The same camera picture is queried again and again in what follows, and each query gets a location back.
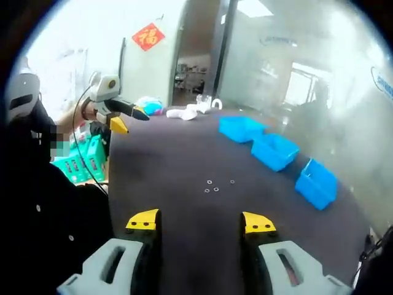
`table surface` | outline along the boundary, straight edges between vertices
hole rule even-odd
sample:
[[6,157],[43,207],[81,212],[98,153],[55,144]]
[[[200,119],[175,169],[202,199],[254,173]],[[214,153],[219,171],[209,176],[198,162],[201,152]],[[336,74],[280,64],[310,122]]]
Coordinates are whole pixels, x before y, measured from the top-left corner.
[[284,240],[323,264],[326,275],[350,284],[369,229],[352,194],[339,184],[337,199],[316,210],[294,189],[308,158],[299,154],[273,172],[251,155],[250,144],[218,132],[219,117],[228,114],[188,122],[124,118],[130,133],[113,134],[111,141],[109,200],[118,237],[131,216],[159,208],[161,294],[239,295],[239,216],[248,211],[271,219]]

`blue storage box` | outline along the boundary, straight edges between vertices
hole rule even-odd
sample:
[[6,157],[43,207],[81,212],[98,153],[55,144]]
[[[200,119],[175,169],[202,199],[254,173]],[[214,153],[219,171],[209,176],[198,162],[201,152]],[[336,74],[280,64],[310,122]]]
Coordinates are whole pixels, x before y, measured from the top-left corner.
[[299,147],[278,134],[260,135],[254,138],[251,154],[277,172],[291,163],[299,153]]
[[267,126],[248,117],[221,117],[219,131],[237,143],[246,143],[263,134]]
[[322,164],[311,159],[300,173],[295,189],[315,208],[323,210],[336,199],[337,179]]

